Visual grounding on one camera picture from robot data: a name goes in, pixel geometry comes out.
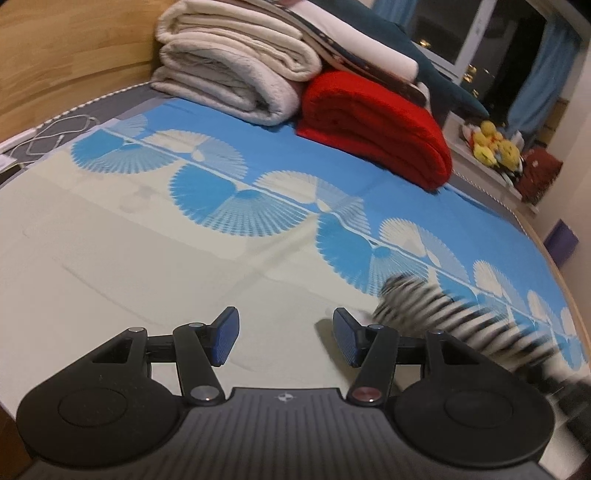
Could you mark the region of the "blue curtain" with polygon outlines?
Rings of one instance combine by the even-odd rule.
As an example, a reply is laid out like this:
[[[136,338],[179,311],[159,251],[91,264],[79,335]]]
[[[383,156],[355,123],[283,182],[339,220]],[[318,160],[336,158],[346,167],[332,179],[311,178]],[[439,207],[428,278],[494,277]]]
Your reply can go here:
[[[530,74],[509,109],[507,136],[530,136],[540,129],[568,80],[581,43],[564,17],[549,18]]]

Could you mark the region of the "black white striped hooded garment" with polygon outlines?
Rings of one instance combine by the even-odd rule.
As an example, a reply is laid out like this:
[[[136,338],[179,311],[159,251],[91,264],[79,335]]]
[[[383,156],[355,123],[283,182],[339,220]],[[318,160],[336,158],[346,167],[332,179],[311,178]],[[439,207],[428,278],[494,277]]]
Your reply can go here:
[[[372,319],[406,337],[442,331],[509,370],[553,362],[559,355],[549,334],[520,326],[507,315],[476,303],[455,299],[410,274],[384,283]]]

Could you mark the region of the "blue shark plush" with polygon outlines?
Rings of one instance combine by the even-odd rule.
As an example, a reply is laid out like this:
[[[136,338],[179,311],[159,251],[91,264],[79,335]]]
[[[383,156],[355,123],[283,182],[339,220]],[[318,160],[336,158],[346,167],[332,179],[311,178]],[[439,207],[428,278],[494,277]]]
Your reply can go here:
[[[315,5],[370,38],[415,60],[419,67],[417,81],[429,88],[432,114],[440,126],[451,111],[458,109],[470,116],[489,117],[489,112],[480,101],[444,77],[397,24],[377,15],[360,1],[320,0],[315,1]]]

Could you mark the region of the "blue white patterned bedspread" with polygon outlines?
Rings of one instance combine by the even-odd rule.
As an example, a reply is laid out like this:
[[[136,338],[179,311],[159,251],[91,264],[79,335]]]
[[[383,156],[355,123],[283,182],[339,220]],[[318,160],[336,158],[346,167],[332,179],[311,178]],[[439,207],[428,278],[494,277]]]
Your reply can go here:
[[[351,155],[135,87],[15,136],[1,187],[1,401],[122,330],[238,308],[225,387],[345,386],[322,320],[367,313],[410,272],[549,334],[585,339],[534,241],[454,181],[430,194]]]

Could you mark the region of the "folded red blanket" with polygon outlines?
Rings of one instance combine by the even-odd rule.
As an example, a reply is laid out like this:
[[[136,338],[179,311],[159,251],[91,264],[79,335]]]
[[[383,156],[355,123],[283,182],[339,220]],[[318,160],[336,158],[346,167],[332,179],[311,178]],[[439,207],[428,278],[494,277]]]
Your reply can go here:
[[[439,189],[452,175],[451,152],[432,114],[353,73],[328,71],[311,80],[295,131],[426,191]]]

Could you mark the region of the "wooden bed headboard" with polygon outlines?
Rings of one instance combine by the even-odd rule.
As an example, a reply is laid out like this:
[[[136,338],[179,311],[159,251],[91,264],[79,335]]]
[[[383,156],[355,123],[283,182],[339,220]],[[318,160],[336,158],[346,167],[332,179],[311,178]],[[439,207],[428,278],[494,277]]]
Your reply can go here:
[[[2,139],[85,101],[147,81],[156,65],[155,24],[170,4],[2,2]]]

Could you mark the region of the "purple box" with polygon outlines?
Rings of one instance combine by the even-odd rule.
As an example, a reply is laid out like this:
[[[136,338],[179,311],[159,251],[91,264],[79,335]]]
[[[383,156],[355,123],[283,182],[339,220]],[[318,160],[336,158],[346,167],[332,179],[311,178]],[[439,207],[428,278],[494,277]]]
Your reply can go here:
[[[544,240],[544,246],[558,268],[561,268],[575,251],[579,239],[574,231],[559,219]]]

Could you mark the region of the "white windowsill shelf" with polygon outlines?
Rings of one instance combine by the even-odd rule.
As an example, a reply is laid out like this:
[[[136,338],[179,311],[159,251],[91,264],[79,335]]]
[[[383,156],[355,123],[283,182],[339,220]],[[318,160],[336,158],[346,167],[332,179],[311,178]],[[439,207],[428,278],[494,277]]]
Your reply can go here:
[[[443,134],[452,153],[454,173],[476,185],[510,210],[518,211],[529,218],[539,213],[537,207],[524,203],[519,192],[493,169],[476,160],[468,145],[460,136],[464,121],[450,113],[443,127]]]

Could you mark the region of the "folded white blanket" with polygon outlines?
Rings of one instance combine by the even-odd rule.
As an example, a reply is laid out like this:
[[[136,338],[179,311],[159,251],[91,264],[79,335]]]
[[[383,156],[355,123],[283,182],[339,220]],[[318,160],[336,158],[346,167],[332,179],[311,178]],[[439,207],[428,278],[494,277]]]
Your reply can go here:
[[[293,117],[304,83],[322,72],[301,30],[243,1],[178,1],[155,39],[153,89],[261,126]]]

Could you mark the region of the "yellow plush toys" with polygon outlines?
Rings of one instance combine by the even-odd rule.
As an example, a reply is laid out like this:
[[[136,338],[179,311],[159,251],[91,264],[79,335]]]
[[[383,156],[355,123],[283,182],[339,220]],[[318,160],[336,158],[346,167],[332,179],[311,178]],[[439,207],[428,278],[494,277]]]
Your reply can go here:
[[[523,174],[523,157],[518,145],[506,138],[490,120],[479,124],[465,122],[460,136],[473,157],[483,166],[515,183]]]

